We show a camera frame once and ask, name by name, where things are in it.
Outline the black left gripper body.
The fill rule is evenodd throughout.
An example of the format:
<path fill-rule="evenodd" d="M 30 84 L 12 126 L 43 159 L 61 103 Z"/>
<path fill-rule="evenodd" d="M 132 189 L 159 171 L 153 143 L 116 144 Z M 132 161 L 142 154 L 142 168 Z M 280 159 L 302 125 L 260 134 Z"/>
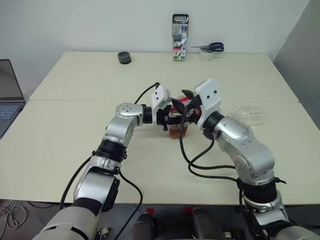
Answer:
<path fill-rule="evenodd" d="M 164 109 L 159 109 L 156 113 L 156 124 L 163 127 L 163 131 L 168 131 L 170 125 L 172 125 L 170 118 L 171 106 L 166 106 Z"/>

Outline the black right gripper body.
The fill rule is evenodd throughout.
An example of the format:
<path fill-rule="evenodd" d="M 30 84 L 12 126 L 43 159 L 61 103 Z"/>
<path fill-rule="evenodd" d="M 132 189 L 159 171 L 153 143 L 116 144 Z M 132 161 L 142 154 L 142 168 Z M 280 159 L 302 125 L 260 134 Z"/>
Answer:
<path fill-rule="evenodd" d="M 199 95 L 193 97 L 190 103 L 187 105 L 187 118 L 190 123 L 197 124 L 202 110 L 201 110 L 202 101 Z"/>

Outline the clear plastic bottle red label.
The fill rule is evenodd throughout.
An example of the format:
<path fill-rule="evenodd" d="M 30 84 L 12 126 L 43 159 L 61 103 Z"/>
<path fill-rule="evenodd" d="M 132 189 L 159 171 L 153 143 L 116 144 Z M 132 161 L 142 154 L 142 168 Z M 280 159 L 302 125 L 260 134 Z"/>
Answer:
<path fill-rule="evenodd" d="M 185 107 L 191 102 L 190 99 L 188 99 L 186 96 L 180 95 L 176 97 L 176 99 L 179 99 L 181 102 L 185 104 Z M 170 110 L 169 116 L 172 118 L 172 106 Z M 182 128 L 182 137 L 184 138 L 187 135 L 189 125 L 191 123 L 188 121 L 188 117 L 186 117 L 186 120 L 184 122 L 183 128 Z M 172 139 L 178 139 L 180 137 L 180 128 L 181 125 L 169 125 L 168 126 L 168 131 L 169 131 L 169 136 Z"/>

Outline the clear wine glass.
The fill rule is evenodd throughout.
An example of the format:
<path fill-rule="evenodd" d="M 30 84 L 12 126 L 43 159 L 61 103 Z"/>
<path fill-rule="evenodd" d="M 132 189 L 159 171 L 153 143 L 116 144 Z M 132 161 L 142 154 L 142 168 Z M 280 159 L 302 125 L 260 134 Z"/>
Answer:
<path fill-rule="evenodd" d="M 268 122 L 268 114 L 260 106 L 241 106 L 224 113 L 247 127 L 258 127 Z"/>

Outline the white tape roll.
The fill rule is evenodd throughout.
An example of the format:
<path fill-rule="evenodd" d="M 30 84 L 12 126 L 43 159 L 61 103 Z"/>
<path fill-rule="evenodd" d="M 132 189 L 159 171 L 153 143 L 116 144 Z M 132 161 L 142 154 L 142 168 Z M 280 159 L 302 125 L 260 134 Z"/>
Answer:
<path fill-rule="evenodd" d="M 210 62 L 215 58 L 215 51 L 210 48 L 200 48 L 198 57 L 203 62 Z"/>

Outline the marker pen pack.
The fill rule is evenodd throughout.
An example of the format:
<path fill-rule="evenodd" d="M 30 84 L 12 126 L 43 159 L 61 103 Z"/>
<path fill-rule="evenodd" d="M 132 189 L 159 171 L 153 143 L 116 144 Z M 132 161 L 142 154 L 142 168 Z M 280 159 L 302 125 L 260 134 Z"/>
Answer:
<path fill-rule="evenodd" d="M 189 15 L 173 14 L 171 27 L 172 58 L 174 61 L 185 61 L 189 31 Z"/>

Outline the dark rounded shape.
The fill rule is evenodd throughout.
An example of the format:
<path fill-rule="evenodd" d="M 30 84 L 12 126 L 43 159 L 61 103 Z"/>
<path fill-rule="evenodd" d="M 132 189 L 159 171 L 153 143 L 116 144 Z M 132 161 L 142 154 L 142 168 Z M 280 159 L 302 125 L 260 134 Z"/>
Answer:
<path fill-rule="evenodd" d="M 150 213 L 141 214 L 133 224 L 128 240 L 155 240 L 157 220 Z"/>
<path fill-rule="evenodd" d="M 192 210 L 192 221 L 194 225 L 195 239 L 217 240 L 214 229 L 214 220 L 209 212 L 203 208 L 196 207 Z"/>

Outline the grey partition panel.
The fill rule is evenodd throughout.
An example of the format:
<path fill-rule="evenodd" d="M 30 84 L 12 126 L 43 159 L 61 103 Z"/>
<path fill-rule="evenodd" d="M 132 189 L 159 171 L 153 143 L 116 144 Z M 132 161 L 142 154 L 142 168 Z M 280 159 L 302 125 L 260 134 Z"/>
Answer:
<path fill-rule="evenodd" d="M 309 0 L 273 63 L 320 130 L 320 0 Z"/>

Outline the grey laptop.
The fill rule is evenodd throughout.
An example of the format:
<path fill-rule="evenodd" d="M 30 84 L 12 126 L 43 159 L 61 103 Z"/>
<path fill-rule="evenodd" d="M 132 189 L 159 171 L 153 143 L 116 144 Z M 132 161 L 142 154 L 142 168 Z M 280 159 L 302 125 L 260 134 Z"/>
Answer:
<path fill-rule="evenodd" d="M 10 59 L 0 59 L 0 139 L 7 132 L 26 100 Z"/>

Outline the blue handled scissors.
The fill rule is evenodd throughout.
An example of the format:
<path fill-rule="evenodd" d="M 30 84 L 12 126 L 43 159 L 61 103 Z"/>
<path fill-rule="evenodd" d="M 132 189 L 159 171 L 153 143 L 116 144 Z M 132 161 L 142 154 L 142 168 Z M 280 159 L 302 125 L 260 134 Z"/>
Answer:
<path fill-rule="evenodd" d="M 221 53 L 225 50 L 225 46 L 222 42 L 212 42 L 208 45 L 192 46 L 192 48 L 200 48 L 209 52 Z"/>

